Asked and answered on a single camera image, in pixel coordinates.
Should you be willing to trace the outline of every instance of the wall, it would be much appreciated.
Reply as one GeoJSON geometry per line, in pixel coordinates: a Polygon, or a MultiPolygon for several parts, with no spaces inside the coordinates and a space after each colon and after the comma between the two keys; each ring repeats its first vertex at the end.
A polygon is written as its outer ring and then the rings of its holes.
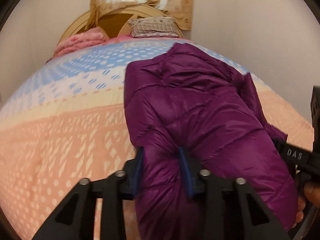
{"type": "Polygon", "coordinates": [[[320,25],[303,0],[195,0],[191,39],[254,72],[311,120],[320,25]]]}
{"type": "Polygon", "coordinates": [[[0,93],[3,101],[52,57],[64,31],[89,10],[89,1],[19,2],[0,32],[0,93]]]}

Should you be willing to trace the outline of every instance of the metal bolt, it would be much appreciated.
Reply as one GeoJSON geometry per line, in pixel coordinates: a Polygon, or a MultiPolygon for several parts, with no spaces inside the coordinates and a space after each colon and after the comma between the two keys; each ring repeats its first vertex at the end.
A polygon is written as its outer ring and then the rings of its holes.
{"type": "Polygon", "coordinates": [[[123,171],[123,170],[116,171],[117,177],[123,177],[124,175],[125,175],[125,171],[123,171]]]}
{"type": "Polygon", "coordinates": [[[87,185],[89,182],[90,182],[90,180],[88,178],[83,178],[80,180],[81,185],[87,185]]]}
{"type": "Polygon", "coordinates": [[[236,179],[236,183],[239,184],[239,185],[243,185],[243,184],[246,184],[246,180],[244,178],[237,178],[236,179]]]}
{"type": "Polygon", "coordinates": [[[201,170],[200,171],[200,175],[204,176],[204,177],[209,176],[210,174],[211,174],[211,172],[209,170],[201,170]]]}

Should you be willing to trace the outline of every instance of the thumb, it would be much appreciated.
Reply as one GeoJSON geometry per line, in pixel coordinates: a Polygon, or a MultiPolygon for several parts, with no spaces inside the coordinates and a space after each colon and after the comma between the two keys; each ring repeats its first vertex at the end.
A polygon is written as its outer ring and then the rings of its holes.
{"type": "Polygon", "coordinates": [[[307,200],[313,203],[316,207],[320,206],[320,185],[313,182],[308,182],[304,186],[304,195],[307,200]]]}

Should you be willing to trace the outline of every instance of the purple jacket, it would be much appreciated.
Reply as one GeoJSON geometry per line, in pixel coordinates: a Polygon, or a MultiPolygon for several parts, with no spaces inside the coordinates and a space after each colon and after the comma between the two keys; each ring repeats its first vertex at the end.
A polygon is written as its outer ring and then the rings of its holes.
{"type": "Polygon", "coordinates": [[[128,65],[124,110],[131,142],[145,149],[136,213],[142,240],[197,239],[203,203],[180,179],[178,147],[224,178],[244,177],[285,229],[297,213],[297,190],[271,138],[250,74],[190,44],[128,65]]]}

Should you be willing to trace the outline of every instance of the bed sheet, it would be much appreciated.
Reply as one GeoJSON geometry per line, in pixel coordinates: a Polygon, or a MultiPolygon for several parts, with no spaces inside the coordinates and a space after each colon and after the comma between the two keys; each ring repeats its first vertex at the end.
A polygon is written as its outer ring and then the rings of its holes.
{"type": "MultiPolygon", "coordinates": [[[[79,181],[103,179],[134,157],[123,109],[126,66],[188,42],[242,74],[236,62],[191,41],[134,39],[83,49],[47,63],[0,112],[0,206],[23,240],[32,239],[79,181]]],[[[313,129],[290,104],[251,74],[267,120],[288,141],[312,148],[313,129]]],[[[97,203],[96,222],[101,202],[97,203]]],[[[134,202],[124,202],[127,237],[139,239],[134,202]]],[[[95,238],[99,240],[99,223],[95,238]]]]}

